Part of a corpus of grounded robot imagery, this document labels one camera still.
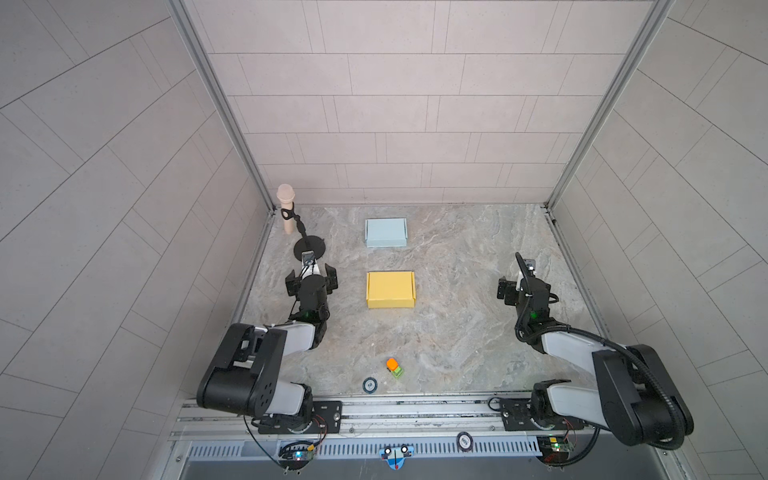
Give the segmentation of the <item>yellow paper box stack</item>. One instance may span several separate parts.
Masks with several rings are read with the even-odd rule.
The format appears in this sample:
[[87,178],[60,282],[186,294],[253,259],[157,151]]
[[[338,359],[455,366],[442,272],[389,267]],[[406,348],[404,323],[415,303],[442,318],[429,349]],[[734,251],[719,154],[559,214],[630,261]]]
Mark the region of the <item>yellow paper box stack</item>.
[[416,303],[413,271],[375,271],[367,273],[366,304],[369,309],[414,308]]

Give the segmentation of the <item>light blue paper box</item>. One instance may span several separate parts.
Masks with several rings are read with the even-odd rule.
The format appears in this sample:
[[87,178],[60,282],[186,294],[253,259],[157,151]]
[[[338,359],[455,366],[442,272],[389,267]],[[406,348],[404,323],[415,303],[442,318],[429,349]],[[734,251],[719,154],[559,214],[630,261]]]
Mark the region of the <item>light blue paper box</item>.
[[368,248],[400,248],[408,242],[405,218],[379,218],[365,221],[365,244]]

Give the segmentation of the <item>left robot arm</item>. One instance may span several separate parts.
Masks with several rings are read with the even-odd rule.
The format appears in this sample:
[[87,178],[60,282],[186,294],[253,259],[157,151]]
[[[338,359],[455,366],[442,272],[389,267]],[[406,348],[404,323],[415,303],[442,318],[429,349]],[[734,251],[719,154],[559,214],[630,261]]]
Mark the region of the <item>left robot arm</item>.
[[328,296],[338,288],[334,267],[321,272],[315,263],[286,277],[286,289],[299,310],[268,327],[229,326],[196,393],[200,408],[276,420],[296,428],[312,422],[313,395],[308,385],[280,378],[283,358],[317,348],[330,319]]

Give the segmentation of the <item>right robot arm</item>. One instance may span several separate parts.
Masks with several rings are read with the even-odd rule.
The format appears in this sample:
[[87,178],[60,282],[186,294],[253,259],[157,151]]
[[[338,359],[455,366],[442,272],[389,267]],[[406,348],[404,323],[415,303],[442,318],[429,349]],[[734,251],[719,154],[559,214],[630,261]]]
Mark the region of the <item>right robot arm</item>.
[[658,353],[625,346],[555,320],[558,296],[532,271],[500,278],[497,297],[516,310],[514,333],[535,351],[565,360],[594,378],[592,387],[567,379],[536,383],[526,409],[539,428],[581,422],[612,433],[628,446],[675,450],[694,431],[694,419]]

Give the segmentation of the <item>black microphone stand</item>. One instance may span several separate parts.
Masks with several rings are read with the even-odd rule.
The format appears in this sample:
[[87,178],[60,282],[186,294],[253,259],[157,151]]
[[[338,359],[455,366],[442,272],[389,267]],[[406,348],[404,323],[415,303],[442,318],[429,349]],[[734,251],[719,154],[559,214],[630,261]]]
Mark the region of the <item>black microphone stand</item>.
[[320,259],[326,252],[325,241],[316,235],[309,235],[306,230],[306,226],[301,220],[301,216],[295,212],[295,209],[281,208],[280,213],[285,221],[294,220],[296,229],[300,234],[300,239],[294,244],[293,254],[297,260],[304,261],[310,253],[313,254],[315,260]]

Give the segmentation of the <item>beige microphone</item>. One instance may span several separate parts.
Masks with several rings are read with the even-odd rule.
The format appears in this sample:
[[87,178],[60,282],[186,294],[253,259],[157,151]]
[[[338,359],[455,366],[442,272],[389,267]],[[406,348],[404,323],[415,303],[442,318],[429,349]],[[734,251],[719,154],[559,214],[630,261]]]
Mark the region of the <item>beige microphone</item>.
[[284,231],[287,235],[292,235],[296,230],[295,191],[291,185],[283,183],[278,186],[276,196],[280,203],[280,214],[283,218]]

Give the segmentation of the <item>orange green toy block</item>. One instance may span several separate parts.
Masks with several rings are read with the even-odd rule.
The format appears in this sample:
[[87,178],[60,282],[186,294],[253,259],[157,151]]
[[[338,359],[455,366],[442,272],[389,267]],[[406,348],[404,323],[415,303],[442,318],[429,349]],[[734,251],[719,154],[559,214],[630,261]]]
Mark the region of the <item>orange green toy block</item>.
[[395,378],[399,378],[403,374],[403,369],[395,358],[389,358],[386,361],[386,368]]

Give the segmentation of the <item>right green circuit board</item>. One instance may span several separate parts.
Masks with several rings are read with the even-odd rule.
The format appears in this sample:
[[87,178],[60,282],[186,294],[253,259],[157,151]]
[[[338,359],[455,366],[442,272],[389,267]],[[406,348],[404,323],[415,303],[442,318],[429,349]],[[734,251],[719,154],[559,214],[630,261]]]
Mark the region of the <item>right green circuit board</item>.
[[574,450],[574,445],[564,436],[538,436],[536,440],[541,453],[538,459],[544,464],[566,462]]

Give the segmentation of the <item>green circuit board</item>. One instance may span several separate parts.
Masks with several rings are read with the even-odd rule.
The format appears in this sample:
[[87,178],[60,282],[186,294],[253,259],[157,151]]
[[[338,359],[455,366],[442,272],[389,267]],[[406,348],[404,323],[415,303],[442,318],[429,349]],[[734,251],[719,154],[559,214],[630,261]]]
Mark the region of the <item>green circuit board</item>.
[[317,445],[310,441],[296,441],[282,446],[278,452],[278,462],[288,471],[298,471],[306,467],[315,457]]
[[564,436],[538,436],[536,440],[541,453],[538,459],[544,464],[566,462],[574,450],[574,445]]

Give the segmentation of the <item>round black white disc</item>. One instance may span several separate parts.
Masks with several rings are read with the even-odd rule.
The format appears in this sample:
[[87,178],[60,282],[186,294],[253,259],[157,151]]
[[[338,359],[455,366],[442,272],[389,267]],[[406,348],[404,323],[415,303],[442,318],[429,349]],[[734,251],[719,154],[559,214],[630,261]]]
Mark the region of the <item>round black white disc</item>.
[[460,432],[456,436],[456,445],[462,453],[471,452],[474,448],[473,437],[468,432]]

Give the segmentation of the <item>left green circuit board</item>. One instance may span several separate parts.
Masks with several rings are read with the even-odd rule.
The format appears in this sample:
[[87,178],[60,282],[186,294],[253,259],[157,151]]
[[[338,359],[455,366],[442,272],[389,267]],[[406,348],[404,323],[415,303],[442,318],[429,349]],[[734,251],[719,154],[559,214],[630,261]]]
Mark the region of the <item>left green circuit board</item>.
[[310,441],[296,441],[282,446],[278,452],[278,462],[288,471],[298,471],[306,467],[315,457],[317,445]]

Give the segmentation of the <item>blue sticker marker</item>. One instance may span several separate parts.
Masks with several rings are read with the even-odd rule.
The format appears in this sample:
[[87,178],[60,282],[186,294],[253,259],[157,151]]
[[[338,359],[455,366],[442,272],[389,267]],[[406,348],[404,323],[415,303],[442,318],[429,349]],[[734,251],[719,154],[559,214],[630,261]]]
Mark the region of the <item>blue sticker marker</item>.
[[386,446],[379,451],[379,457],[388,467],[394,471],[399,471],[404,466],[405,461],[414,454],[414,447],[403,444],[400,446]]

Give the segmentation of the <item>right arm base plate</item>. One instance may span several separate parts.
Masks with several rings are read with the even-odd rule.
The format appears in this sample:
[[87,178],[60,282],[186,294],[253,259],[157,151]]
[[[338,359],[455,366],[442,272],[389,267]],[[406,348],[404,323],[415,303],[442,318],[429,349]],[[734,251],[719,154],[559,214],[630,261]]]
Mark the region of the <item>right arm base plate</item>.
[[504,430],[507,432],[522,431],[581,431],[586,424],[574,417],[554,415],[550,417],[534,417],[529,400],[521,398],[498,398],[496,411],[500,414]]

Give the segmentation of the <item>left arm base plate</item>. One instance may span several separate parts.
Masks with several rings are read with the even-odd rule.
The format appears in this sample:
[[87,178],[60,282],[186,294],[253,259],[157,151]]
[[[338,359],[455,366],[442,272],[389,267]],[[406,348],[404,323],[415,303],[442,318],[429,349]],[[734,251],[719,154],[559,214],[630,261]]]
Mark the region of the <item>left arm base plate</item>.
[[296,415],[265,414],[254,425],[261,435],[337,434],[342,413],[341,401],[314,401],[312,407],[302,406]]

